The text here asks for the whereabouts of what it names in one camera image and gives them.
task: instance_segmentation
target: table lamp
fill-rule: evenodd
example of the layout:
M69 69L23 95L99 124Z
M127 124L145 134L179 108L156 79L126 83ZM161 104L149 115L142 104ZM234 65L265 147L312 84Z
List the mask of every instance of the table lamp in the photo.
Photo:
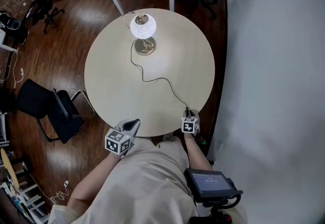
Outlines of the table lamp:
M130 24L131 33L138 38L135 42L136 52L149 55L156 48L156 41L152 37L156 31L156 21L148 14L131 13L136 14Z

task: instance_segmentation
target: white wall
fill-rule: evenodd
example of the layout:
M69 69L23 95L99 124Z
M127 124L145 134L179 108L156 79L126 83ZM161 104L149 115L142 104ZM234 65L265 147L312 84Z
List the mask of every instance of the white wall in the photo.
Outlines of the white wall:
M325 213L325 0L229 0L209 157L244 190L250 224Z

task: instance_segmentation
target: beige t-shirt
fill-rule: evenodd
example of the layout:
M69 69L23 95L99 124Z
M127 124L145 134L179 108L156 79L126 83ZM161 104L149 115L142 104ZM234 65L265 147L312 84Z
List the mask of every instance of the beige t-shirt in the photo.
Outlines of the beige t-shirt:
M198 216L183 175L188 165L178 138L157 146L150 140L136 139L82 216L71 208L54 205L49 224L188 223L192 216Z

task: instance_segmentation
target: chair seat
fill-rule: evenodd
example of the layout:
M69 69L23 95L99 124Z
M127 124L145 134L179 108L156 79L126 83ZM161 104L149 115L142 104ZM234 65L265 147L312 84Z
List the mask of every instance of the chair seat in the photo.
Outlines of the chair seat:
M79 115L78 110L65 90L60 90L57 95L70 115ZM81 117L70 117L69 120L67 120L58 103L53 105L48 113L48 118L63 144L74 136L84 123L84 120Z

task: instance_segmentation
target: black and white marker cube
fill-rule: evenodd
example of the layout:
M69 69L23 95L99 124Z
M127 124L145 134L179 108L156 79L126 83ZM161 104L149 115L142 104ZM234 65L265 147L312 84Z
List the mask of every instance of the black and white marker cube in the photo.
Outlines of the black and white marker cube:
M181 130L183 133L195 133L198 129L199 119L195 117L182 117Z
M105 149L115 154L122 154L129 150L133 137L110 129L105 136Z

